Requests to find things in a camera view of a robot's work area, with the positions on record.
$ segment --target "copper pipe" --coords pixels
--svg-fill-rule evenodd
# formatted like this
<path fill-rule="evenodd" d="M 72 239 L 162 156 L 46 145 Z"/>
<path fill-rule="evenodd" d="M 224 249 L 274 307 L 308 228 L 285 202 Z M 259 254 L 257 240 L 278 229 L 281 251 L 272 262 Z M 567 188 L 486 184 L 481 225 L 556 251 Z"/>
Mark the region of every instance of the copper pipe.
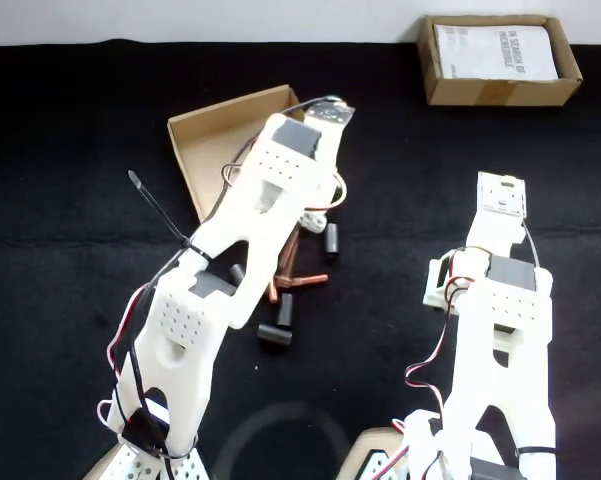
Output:
<path fill-rule="evenodd" d="M 309 285 L 318 285 L 329 281 L 329 275 L 312 275 L 310 277 L 289 277 L 286 275 L 276 275 L 274 277 L 277 288 L 306 287 Z"/>
<path fill-rule="evenodd" d="M 298 235 L 298 228 L 294 229 L 293 232 L 291 232 L 287 243 L 285 243 L 284 247 L 282 248 L 282 252 L 280 252 L 280 258 L 278 259 L 279 268 L 284 268 L 289 263 L 289 258 L 291 256 L 291 253 L 293 252 L 294 245 L 298 243 Z"/>
<path fill-rule="evenodd" d="M 278 303 L 278 289 L 273 279 L 271 279 L 267 286 L 267 294 L 269 296 L 269 303 Z"/>
<path fill-rule="evenodd" d="M 298 239 L 291 245 L 291 251 L 287 257 L 287 262 L 280 268 L 279 275 L 290 277 L 293 272 L 293 265 L 296 263 L 296 255 L 298 254 Z"/>

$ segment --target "grid of holes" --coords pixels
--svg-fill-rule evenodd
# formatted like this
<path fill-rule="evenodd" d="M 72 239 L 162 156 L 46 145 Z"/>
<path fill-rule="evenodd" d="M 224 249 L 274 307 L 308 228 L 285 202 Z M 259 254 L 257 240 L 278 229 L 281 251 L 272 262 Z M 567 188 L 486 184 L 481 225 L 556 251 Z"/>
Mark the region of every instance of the grid of holes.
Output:
<path fill-rule="evenodd" d="M 109 472 L 109 478 L 116 479 L 116 480 L 123 480 L 123 479 L 124 480 L 134 480 L 134 479 L 140 478 L 140 476 L 142 474 L 148 475 L 149 476 L 148 478 L 153 478 L 150 476 L 151 473 L 153 472 L 153 470 L 150 467 L 144 467 L 142 465 L 142 462 L 135 460 L 133 462 L 133 464 L 130 464 L 131 456 L 135 457 L 136 455 L 133 454 L 131 452 L 131 450 L 129 450 L 128 448 L 126 450 L 127 450 L 126 454 L 118 460 L 117 469 L 111 470 Z M 131 471 L 131 472 L 128 471 L 130 466 L 131 466 L 131 468 L 133 468 L 133 471 Z M 127 471 L 127 473 L 124 477 L 121 475 L 122 469 Z M 181 478 L 181 479 L 186 479 L 186 480 L 200 480 L 200 478 L 201 478 L 200 474 L 196 473 L 195 469 L 196 469 L 196 464 L 195 464 L 193 458 L 191 458 L 191 454 L 189 454 L 185 458 L 183 465 L 180 468 L 176 468 L 173 471 L 173 474 L 175 475 L 176 478 Z"/>
<path fill-rule="evenodd" d="M 136 460 L 133 463 L 131 457 L 136 457 L 136 454 L 133 453 L 129 448 L 123 447 L 126 450 L 124 455 L 119 455 L 118 462 L 116 464 L 116 468 L 109 470 L 109 478 L 115 480 L 133 480 L 140 477 L 140 475 L 151 475 L 153 470 L 150 467 L 143 467 L 142 462 Z"/>
<path fill-rule="evenodd" d="M 300 168 L 300 164 L 297 161 L 289 160 L 289 158 L 270 150 L 266 150 L 264 153 L 264 158 L 261 157 L 258 165 L 265 173 L 274 177 L 277 176 L 279 179 L 285 181 L 293 180 L 295 170 Z"/>
<path fill-rule="evenodd" d="M 373 455 L 373 457 L 370 459 L 369 463 L 371 463 L 373 465 L 373 467 L 371 468 L 371 473 L 375 475 L 384 465 L 384 462 L 386 461 L 386 456 L 376 453 Z M 393 473 L 393 470 L 389 470 L 381 478 L 382 478 L 382 480 L 395 480 L 397 477 Z"/>
<path fill-rule="evenodd" d="M 202 477 L 196 472 L 196 464 L 191 458 L 191 454 L 187 455 L 180 468 L 173 471 L 173 475 L 179 480 L 200 480 Z"/>
<path fill-rule="evenodd" d="M 512 322 L 520 323 L 529 318 L 534 321 L 537 317 L 537 302 L 533 297 L 524 298 L 523 295 L 513 293 L 491 293 L 491 310 L 504 315 Z"/>
<path fill-rule="evenodd" d="M 164 302 L 159 322 L 165 335 L 183 347 L 194 346 L 202 333 L 202 322 L 192 319 L 191 314 L 174 301 L 172 293 Z"/>

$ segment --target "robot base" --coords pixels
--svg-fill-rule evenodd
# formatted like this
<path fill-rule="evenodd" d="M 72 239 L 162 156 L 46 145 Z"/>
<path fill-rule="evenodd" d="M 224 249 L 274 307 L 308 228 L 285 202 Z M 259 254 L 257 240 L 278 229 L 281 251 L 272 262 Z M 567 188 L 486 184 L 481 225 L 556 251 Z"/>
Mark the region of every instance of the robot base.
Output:
<path fill-rule="evenodd" d="M 209 480 L 198 451 L 194 449 L 180 464 L 173 463 L 176 480 Z M 137 455 L 126 445 L 119 445 L 102 458 L 83 480 L 167 480 L 164 463 Z"/>

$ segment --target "paper document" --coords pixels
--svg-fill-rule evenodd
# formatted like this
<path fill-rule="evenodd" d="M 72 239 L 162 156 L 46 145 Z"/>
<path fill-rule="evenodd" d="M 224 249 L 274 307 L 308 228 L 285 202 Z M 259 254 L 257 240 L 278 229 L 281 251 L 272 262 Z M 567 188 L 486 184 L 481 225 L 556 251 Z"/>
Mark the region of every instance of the paper document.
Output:
<path fill-rule="evenodd" d="M 436 25 L 444 78 L 557 80 L 544 27 Z"/>

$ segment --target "cardboard box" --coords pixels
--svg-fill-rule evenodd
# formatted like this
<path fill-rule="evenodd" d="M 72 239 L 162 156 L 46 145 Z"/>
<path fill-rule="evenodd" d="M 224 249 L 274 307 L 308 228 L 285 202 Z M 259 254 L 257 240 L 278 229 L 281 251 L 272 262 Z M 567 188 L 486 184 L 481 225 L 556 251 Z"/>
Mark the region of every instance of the cardboard box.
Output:
<path fill-rule="evenodd" d="M 289 85 L 263 90 L 172 117 L 167 122 L 173 151 L 200 221 L 222 190 L 222 166 L 265 124 L 270 115 L 298 104 Z M 293 116 L 302 120 L 303 113 Z"/>
<path fill-rule="evenodd" d="M 559 78 L 552 81 L 444 78 L 434 25 L 538 25 L 549 33 Z M 429 16 L 418 37 L 424 87 L 429 105 L 561 106 L 582 84 L 582 74 L 557 18 L 541 15 Z"/>

